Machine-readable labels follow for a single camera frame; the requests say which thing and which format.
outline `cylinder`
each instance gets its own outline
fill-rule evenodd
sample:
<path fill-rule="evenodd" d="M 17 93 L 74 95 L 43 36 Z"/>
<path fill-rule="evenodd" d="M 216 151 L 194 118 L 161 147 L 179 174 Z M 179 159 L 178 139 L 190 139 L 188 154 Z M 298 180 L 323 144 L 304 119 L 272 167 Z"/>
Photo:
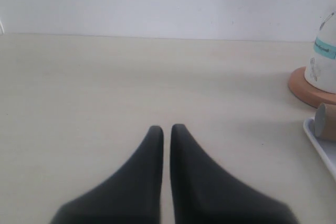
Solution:
<path fill-rule="evenodd" d="M 315 114 L 315 136 L 336 141 L 336 105 L 322 103 Z"/>

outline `white wall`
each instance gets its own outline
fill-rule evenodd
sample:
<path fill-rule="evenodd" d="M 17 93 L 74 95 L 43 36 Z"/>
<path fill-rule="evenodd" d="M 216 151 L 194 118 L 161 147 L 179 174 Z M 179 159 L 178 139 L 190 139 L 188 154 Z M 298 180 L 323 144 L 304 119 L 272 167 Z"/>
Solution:
<path fill-rule="evenodd" d="M 330 0 L 0 0 L 7 33 L 314 40 Z"/>

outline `wooden coaster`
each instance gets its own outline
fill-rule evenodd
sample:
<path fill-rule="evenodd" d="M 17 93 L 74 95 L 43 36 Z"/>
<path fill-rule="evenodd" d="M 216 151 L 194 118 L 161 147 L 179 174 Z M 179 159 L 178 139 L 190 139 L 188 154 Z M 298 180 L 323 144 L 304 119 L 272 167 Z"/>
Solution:
<path fill-rule="evenodd" d="M 321 103 L 336 105 L 336 94 L 327 93 L 309 84 L 305 78 L 306 67 L 298 68 L 291 74 L 289 90 L 301 101 L 317 108 Z"/>

